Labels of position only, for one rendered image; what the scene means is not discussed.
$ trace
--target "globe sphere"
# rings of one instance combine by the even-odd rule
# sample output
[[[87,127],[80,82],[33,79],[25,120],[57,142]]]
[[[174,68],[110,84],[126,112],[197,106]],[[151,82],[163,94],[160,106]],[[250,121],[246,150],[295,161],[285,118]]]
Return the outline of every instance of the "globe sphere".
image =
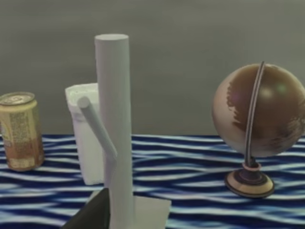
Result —
[[[219,85],[212,116],[219,136],[245,153],[245,132],[259,64],[243,66]],[[305,130],[305,89],[289,71],[266,64],[257,97],[251,137],[254,157],[274,156],[289,149]]]

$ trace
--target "gray background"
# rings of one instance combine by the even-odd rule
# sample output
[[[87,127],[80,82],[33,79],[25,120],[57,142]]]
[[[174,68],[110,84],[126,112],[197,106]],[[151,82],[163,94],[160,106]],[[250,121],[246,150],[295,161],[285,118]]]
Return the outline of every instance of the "gray background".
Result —
[[[35,93],[43,132],[72,133],[64,89],[96,81],[102,33],[131,39],[134,134],[216,134],[213,94],[247,63],[305,83],[304,0],[1,0],[0,93]]]

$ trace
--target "can lid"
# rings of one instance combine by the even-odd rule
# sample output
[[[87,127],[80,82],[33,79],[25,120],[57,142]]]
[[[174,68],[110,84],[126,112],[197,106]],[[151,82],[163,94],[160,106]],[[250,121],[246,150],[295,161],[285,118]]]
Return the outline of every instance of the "can lid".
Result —
[[[0,96],[0,105],[14,106],[22,105],[33,101],[35,95],[29,92],[13,92]]]

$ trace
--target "soda can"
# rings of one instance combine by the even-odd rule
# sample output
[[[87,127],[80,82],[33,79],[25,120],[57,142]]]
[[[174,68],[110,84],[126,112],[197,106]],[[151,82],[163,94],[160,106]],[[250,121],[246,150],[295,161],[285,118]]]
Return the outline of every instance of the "soda can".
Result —
[[[10,169],[27,171],[43,163],[41,125],[34,94],[15,92],[0,96],[0,127]]]

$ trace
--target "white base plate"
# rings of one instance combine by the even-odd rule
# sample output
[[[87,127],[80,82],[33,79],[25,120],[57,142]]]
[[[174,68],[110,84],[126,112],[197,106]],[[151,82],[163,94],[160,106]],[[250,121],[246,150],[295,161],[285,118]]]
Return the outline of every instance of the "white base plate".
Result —
[[[90,196],[90,201],[99,191]],[[134,196],[135,223],[127,229],[165,229],[172,202],[165,199]]]

